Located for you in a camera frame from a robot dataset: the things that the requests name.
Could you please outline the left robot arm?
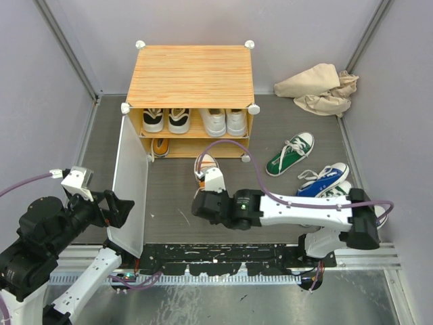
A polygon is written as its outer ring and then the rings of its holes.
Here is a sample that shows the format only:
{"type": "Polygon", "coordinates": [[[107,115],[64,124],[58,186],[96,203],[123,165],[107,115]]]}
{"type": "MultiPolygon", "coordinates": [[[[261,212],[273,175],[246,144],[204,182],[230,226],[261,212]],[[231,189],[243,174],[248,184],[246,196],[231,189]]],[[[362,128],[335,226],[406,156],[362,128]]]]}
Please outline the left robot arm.
{"type": "Polygon", "coordinates": [[[111,190],[92,200],[71,195],[32,202],[19,219],[18,239],[1,253],[2,324],[74,324],[98,287],[118,267],[135,262],[135,251],[106,241],[90,266],[64,294],[48,305],[43,298],[60,254],[90,225],[121,228],[135,203],[111,190]]]}

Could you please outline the orange sneaker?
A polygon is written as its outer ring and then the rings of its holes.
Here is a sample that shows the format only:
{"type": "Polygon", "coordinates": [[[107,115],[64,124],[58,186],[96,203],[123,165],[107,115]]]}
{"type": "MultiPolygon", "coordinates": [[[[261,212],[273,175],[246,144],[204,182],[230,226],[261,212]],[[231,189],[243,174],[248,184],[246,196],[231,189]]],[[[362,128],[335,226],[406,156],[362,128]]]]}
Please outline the orange sneaker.
{"type": "Polygon", "coordinates": [[[150,144],[150,159],[154,162],[156,158],[164,158],[168,155],[170,144],[168,138],[154,138],[150,144]]]}
{"type": "Polygon", "coordinates": [[[210,154],[198,156],[194,163],[194,175],[198,183],[198,189],[193,198],[196,198],[198,193],[205,188],[205,174],[207,170],[219,168],[217,160],[210,154]]]}

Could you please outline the black white sneaker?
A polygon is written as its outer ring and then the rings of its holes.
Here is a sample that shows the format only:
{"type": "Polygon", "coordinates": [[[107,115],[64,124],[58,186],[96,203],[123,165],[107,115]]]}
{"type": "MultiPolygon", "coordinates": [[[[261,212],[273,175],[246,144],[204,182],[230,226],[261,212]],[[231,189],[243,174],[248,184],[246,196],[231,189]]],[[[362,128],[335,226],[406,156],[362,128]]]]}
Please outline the black white sneaker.
{"type": "Polygon", "coordinates": [[[164,113],[159,108],[143,110],[143,129],[149,133],[157,133],[164,128],[164,113]]]}
{"type": "Polygon", "coordinates": [[[174,134],[184,134],[189,131],[190,112],[187,108],[173,108],[168,114],[168,130],[174,134]]]}

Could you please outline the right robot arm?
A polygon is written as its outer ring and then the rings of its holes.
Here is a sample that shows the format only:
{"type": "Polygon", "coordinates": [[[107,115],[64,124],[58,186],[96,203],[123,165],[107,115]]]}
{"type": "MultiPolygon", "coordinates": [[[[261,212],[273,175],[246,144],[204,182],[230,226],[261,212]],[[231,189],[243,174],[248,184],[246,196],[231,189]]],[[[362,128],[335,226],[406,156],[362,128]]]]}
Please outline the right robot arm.
{"type": "Polygon", "coordinates": [[[298,238],[297,259],[313,266],[340,248],[372,251],[380,246],[376,213],[364,190],[353,188],[347,196],[271,198],[261,190],[199,191],[191,205],[196,217],[233,230],[271,225],[309,224],[318,230],[298,238]]]}

